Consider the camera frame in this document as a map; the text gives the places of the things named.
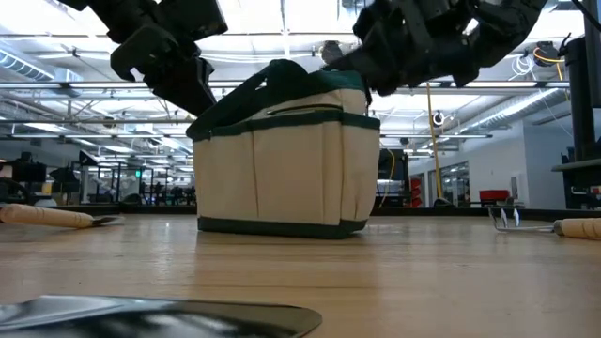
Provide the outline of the wide scoop trowel wooden handle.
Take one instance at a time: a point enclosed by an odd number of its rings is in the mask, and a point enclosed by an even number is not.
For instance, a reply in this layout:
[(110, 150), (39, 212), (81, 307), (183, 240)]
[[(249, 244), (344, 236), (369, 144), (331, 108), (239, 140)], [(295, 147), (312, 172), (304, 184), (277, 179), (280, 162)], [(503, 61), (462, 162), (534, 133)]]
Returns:
[(301, 338), (322, 323), (283, 304), (44, 295), (0, 304), (0, 338)]

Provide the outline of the grey desk top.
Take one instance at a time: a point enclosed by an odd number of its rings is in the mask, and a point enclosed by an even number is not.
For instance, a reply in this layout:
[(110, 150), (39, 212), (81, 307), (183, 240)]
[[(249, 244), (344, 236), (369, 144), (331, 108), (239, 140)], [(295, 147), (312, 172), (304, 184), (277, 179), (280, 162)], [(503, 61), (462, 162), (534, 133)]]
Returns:
[(563, 178), (568, 209), (601, 209), (601, 158), (556, 165)]

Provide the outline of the small trowel wooden handle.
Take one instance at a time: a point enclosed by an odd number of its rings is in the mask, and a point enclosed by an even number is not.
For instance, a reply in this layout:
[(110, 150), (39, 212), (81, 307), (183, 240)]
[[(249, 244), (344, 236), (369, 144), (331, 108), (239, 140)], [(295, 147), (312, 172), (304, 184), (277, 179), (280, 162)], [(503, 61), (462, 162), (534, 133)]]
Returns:
[(93, 217), (82, 212), (8, 204), (0, 207), (0, 222), (85, 229), (105, 225), (122, 225), (124, 218), (120, 216)]

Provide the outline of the hand rake wooden handle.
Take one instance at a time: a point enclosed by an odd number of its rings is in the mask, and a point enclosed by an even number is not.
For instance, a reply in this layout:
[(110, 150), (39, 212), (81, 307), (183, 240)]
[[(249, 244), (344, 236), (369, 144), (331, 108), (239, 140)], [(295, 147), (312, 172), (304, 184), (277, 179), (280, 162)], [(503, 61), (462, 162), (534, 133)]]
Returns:
[(601, 240), (601, 218), (568, 218), (546, 225), (522, 226), (518, 208), (489, 208), (493, 227), (502, 233), (555, 234), (564, 238)]

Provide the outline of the black cabinet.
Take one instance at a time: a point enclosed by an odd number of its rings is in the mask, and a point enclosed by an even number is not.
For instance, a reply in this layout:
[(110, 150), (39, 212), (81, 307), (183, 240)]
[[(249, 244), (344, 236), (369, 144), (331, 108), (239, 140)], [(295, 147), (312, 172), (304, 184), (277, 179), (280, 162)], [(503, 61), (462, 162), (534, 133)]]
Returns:
[(408, 154), (382, 148), (378, 159), (377, 196), (380, 207), (404, 207), (410, 198)]

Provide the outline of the beige green canvas gardening bag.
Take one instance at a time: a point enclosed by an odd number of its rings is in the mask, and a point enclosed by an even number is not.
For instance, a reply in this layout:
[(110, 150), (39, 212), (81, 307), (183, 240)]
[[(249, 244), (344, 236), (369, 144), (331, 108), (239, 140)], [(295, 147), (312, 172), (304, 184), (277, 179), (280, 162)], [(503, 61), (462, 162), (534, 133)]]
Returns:
[(347, 238), (375, 204), (380, 123), (353, 70), (270, 62), (187, 129), (203, 232)]

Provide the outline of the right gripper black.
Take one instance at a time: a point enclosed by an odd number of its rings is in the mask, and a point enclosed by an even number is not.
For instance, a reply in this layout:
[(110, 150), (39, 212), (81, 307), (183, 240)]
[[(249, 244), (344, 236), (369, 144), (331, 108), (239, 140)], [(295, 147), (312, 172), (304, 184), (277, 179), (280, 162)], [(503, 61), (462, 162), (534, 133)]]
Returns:
[(445, 76), (463, 86), (475, 79), (470, 20), (467, 0), (374, 0), (355, 22), (358, 54), (323, 69), (356, 71), (381, 96)]

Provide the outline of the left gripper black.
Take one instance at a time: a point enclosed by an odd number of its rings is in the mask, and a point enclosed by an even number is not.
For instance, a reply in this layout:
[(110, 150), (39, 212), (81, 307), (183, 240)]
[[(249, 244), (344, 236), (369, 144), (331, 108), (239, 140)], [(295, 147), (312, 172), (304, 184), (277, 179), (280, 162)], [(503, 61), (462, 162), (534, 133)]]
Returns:
[(133, 81), (136, 69), (154, 94), (200, 116), (216, 102), (208, 85), (214, 68), (201, 57), (198, 40), (178, 34), (159, 7), (161, 0), (85, 0), (117, 44), (113, 71)]

